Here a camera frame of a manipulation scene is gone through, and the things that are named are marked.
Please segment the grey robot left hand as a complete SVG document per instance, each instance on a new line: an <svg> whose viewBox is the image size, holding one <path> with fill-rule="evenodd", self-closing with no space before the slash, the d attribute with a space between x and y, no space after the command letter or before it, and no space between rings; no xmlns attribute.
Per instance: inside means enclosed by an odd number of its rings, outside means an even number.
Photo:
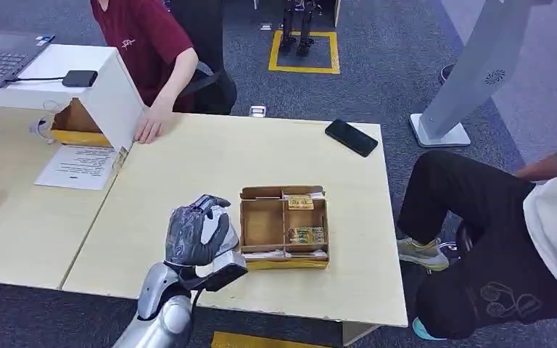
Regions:
<svg viewBox="0 0 557 348"><path fill-rule="evenodd" d="M236 248L238 237L226 208L231 203L204 194L172 211L165 240L165 261L175 266L204 266Z"/></svg>

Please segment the person's left hand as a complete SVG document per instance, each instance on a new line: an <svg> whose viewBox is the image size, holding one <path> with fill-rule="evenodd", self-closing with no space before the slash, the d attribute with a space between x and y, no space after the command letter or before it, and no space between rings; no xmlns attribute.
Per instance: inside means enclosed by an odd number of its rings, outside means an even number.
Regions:
<svg viewBox="0 0 557 348"><path fill-rule="evenodd" d="M133 140L140 144L154 142L169 121L174 99L158 96L151 107L140 117Z"/></svg>

